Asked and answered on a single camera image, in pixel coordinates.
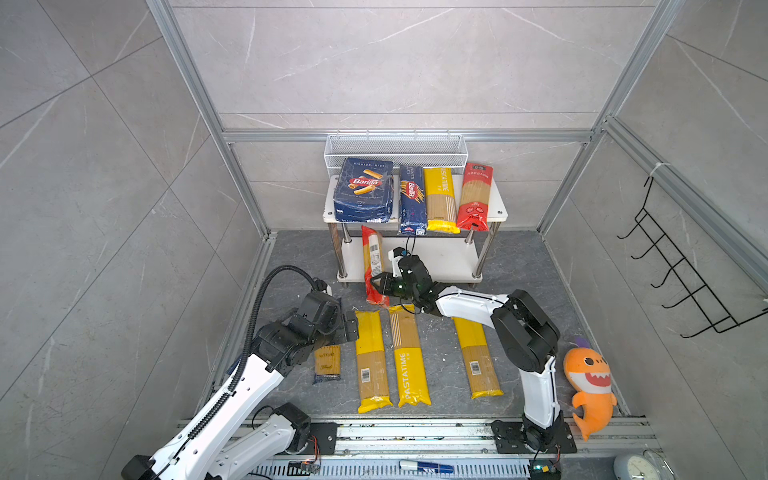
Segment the red label spaghetti bag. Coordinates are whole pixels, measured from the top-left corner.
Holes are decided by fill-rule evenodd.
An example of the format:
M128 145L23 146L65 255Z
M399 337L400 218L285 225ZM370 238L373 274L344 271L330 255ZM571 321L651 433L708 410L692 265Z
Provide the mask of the red label spaghetti bag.
M382 262L383 237L376 230L363 226L363 264L364 283L367 302L378 306L389 306L389 298L379 293L371 283L371 280L384 271Z

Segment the blue Barilla spaghetti bag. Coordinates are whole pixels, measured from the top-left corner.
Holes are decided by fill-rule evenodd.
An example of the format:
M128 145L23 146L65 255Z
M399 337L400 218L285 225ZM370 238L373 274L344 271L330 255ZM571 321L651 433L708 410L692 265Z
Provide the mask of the blue Barilla spaghetti bag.
M423 236L427 231L427 205L424 169L420 166L400 167L399 233Z

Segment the red spaghetti bag with window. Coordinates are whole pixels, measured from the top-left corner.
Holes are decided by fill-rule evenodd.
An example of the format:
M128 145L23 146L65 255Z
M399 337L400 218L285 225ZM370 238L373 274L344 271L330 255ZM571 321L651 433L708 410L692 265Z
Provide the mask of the red spaghetti bag with window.
M487 231L493 168L467 163L456 225L461 230Z

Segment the blue Barilla pasta box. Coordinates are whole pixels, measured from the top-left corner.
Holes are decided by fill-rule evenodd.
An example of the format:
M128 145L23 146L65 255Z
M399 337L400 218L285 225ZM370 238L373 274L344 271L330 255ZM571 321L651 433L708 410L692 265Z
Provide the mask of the blue Barilla pasta box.
M394 202L394 163L349 157L333 194L334 215L342 223L387 223Z

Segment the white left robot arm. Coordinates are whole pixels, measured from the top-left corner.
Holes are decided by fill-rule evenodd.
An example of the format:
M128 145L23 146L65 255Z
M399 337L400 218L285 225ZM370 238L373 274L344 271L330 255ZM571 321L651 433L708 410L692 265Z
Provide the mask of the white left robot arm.
M269 283L295 272L310 285L300 305L282 320L258 327ZM315 455L311 419L285 403L239 440L233 437L262 400L316 350L355 341L357 321L344 312L326 282L299 267L273 269L261 284L246 328L239 361L225 384L195 417L152 455L136 455L123 467L124 479L242 479L257 465L287 452Z

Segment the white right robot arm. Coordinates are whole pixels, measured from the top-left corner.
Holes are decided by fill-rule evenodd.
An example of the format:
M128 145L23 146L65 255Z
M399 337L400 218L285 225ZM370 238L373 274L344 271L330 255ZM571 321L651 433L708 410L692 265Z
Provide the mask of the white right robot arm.
M554 445L563 415L557 399L556 355L560 331L525 290L487 294L433 280L420 257L397 247L394 271L371 278L380 294L439 317L459 318L495 330L507 358L518 368L524 394L522 438L534 452Z

